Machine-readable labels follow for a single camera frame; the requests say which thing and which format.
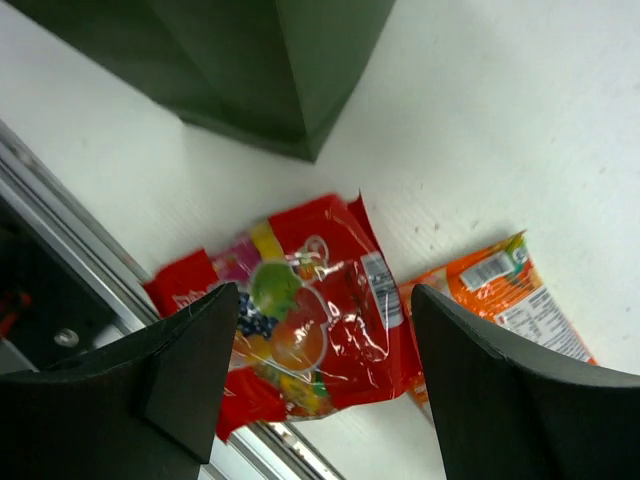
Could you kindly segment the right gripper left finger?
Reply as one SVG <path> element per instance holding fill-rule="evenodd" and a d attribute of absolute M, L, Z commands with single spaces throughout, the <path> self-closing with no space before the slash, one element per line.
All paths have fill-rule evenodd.
<path fill-rule="evenodd" d="M 5 479 L 195 479 L 210 459 L 236 329 L 226 283 L 47 369 L 1 378 Z"/>

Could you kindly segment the green paper bag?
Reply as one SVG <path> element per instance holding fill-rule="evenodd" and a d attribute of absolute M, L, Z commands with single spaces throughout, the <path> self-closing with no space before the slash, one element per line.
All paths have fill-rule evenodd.
<path fill-rule="evenodd" d="M 315 161 L 390 1 L 18 1 L 15 8 L 188 124 Z"/>

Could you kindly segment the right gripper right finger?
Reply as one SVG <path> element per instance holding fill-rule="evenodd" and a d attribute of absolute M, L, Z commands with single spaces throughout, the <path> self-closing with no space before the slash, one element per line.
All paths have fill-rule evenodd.
<path fill-rule="evenodd" d="M 411 306 L 447 478 L 638 478 L 638 376 L 537 345 L 427 285 Z"/>

